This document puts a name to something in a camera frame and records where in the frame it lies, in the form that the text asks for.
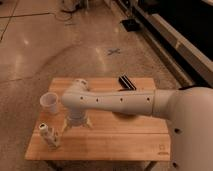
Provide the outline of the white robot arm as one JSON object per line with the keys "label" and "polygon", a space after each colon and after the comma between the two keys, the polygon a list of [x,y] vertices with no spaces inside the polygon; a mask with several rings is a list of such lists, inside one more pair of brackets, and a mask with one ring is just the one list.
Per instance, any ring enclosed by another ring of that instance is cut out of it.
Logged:
{"label": "white robot arm", "polygon": [[61,102],[69,119],[79,121],[89,109],[145,115],[171,122],[171,171],[213,171],[213,88],[94,92],[76,79]]}

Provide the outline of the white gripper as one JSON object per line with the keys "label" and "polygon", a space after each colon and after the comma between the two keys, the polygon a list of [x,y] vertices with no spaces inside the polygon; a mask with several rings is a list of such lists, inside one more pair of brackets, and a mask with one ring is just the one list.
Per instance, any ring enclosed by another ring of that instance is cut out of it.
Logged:
{"label": "white gripper", "polygon": [[87,119],[86,115],[81,115],[80,117],[73,117],[71,115],[68,115],[67,120],[64,120],[63,122],[62,132],[67,131],[70,128],[70,126],[76,127],[84,124],[86,124],[86,127],[89,129],[93,128],[92,122],[90,121],[89,118]]}

